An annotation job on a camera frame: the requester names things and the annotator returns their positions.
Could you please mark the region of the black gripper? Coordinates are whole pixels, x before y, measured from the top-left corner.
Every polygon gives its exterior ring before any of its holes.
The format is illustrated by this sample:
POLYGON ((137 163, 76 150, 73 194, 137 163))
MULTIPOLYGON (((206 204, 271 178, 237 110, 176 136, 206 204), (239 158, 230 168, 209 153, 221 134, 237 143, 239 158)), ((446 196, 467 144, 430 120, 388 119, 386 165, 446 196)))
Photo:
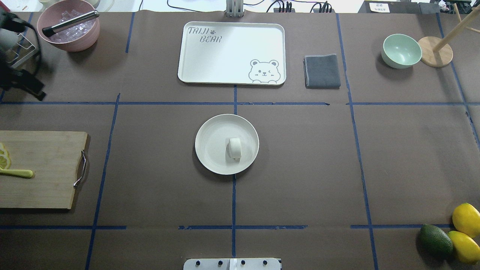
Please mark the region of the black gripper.
POLYGON ((16 14, 0 10, 0 27, 10 32, 23 33, 26 30, 26 22, 16 14))

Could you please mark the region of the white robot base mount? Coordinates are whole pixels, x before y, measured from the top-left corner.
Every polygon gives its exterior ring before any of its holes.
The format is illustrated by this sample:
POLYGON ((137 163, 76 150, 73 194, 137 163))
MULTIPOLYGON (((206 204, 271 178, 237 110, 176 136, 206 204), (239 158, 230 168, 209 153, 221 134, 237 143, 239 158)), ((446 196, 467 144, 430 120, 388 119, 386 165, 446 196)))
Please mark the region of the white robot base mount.
POLYGON ((191 258, 184 270, 281 270, 279 258, 191 258))

